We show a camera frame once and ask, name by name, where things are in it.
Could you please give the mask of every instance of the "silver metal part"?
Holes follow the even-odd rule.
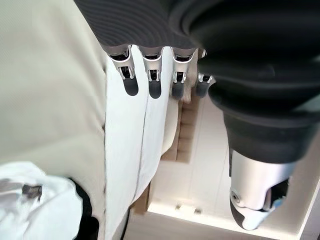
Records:
[[[267,191],[289,179],[295,166],[296,162],[266,163],[233,151],[230,190],[239,198],[237,205],[252,210],[262,209]]]
[[[242,222],[236,221],[244,229],[254,230],[285,200],[273,187],[290,179],[296,162],[266,163],[233,151],[231,166],[230,201],[243,216]]]
[[[126,59],[124,59],[124,60],[116,60],[116,59],[114,59],[115,58],[114,56],[112,56],[112,55],[109,55],[109,56],[112,59],[116,70],[120,73],[120,76],[123,80],[126,79],[126,77],[124,76],[124,73],[123,73],[123,70],[125,67],[128,68],[130,78],[133,79],[135,77],[135,64],[134,64],[134,59],[132,57],[130,45],[128,46],[127,51],[125,51],[123,53],[123,55],[126,56]]]
[[[283,199],[277,199],[273,202],[273,206],[269,211],[257,211],[246,207],[239,207],[232,198],[230,199],[234,208],[243,216],[242,222],[238,222],[238,224],[248,231],[255,230],[257,227],[259,227],[266,217],[268,217],[283,203]]]
[[[146,72],[146,75],[148,76],[149,82],[152,82],[152,80],[154,80],[154,79],[152,79],[153,74],[151,73],[151,71],[156,71],[156,79],[155,80],[157,82],[160,81],[161,70],[162,70],[162,51],[163,51],[163,48],[160,50],[160,52],[158,52],[157,55],[155,54],[155,56],[159,56],[156,59],[148,59],[147,56],[145,56],[144,53],[141,51],[145,72]]]
[[[204,81],[204,76],[205,76],[205,75],[202,74],[202,73],[199,73],[199,74],[198,74],[198,80],[199,80],[200,83],[202,83],[202,82]],[[209,80],[206,81],[206,83],[209,84],[209,83],[212,81],[212,79],[214,79],[214,76],[210,76],[210,77],[209,77]]]
[[[202,52],[202,54],[201,54],[201,58],[204,58],[205,56],[207,55],[207,52],[206,52],[206,50],[203,50],[203,52]],[[200,83],[202,83],[203,81],[204,81],[204,74],[202,74],[202,73],[199,73],[198,74],[198,81],[200,82]],[[206,81],[206,83],[207,84],[209,84],[211,81],[212,81],[212,79],[214,79],[214,76],[210,76],[209,77],[209,80],[208,81]]]
[[[178,77],[178,73],[182,73],[182,80],[181,83],[183,84],[186,80],[187,77],[187,72],[189,69],[189,63],[192,60],[192,58],[194,57],[195,54],[195,49],[193,51],[193,53],[191,55],[186,55],[186,56],[182,56],[183,58],[186,58],[187,60],[181,61],[179,60],[179,57],[176,53],[175,53],[175,48],[171,48],[172,49],[172,58],[173,58],[173,70],[172,70],[172,78],[173,78],[173,82],[177,83],[177,77]]]

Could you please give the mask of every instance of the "white surface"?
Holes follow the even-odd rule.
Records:
[[[267,240],[148,212],[130,215],[124,240]]]
[[[106,239],[110,239],[128,207],[142,194],[159,164],[172,72],[172,55],[163,50],[158,99],[149,95],[140,51],[132,46],[139,92],[129,96],[111,59],[107,58],[106,93]]]
[[[243,232],[229,204],[229,153],[222,112],[206,97],[200,102],[190,164],[161,162],[153,182],[149,211],[214,227]],[[247,232],[273,239],[299,239],[312,208],[320,176],[320,133],[297,163],[284,204],[258,230]],[[177,215],[176,204],[202,209],[201,215]]]
[[[40,198],[23,195],[24,185],[41,186]],[[73,239],[82,210],[82,199],[71,180],[46,175],[31,162],[0,165],[1,239]]]

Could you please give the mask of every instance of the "silver metal joint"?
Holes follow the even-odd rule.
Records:
[[[162,51],[163,48],[160,50],[160,52],[149,55],[146,55],[143,51],[141,51],[145,72],[148,76],[149,82],[160,81],[162,70]]]
[[[267,163],[237,151],[231,160],[231,212],[239,226],[254,230],[286,199],[296,162]]]
[[[204,75],[202,73],[198,74],[198,80],[199,80],[200,83],[205,82],[205,83],[209,84],[212,81],[212,79],[214,79],[213,76]]]
[[[187,77],[187,72],[189,69],[189,63],[192,60],[195,49],[192,51],[191,55],[180,55],[177,54],[179,50],[176,50],[176,48],[172,49],[172,58],[173,58],[173,70],[172,70],[172,78],[173,82],[181,82],[182,84],[185,82]]]
[[[131,53],[131,45],[128,45],[127,49],[120,54],[108,55],[123,80],[128,78],[133,79],[135,77],[135,64]]]

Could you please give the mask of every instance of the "beige fabric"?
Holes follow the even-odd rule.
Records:
[[[105,228],[105,59],[72,0],[2,0],[0,164],[73,177]]]

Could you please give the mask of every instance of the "white cabinet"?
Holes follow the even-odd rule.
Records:
[[[199,106],[191,161],[189,164],[161,161],[152,181],[149,212],[265,238],[298,240],[320,187],[320,132],[305,158],[297,164],[284,204],[257,230],[245,231],[233,220],[230,184],[223,114],[207,96]],[[186,207],[183,211],[176,210],[177,204]],[[193,208],[201,209],[201,214],[194,214]],[[320,232],[320,219],[312,221],[318,223],[310,227],[310,234]]]

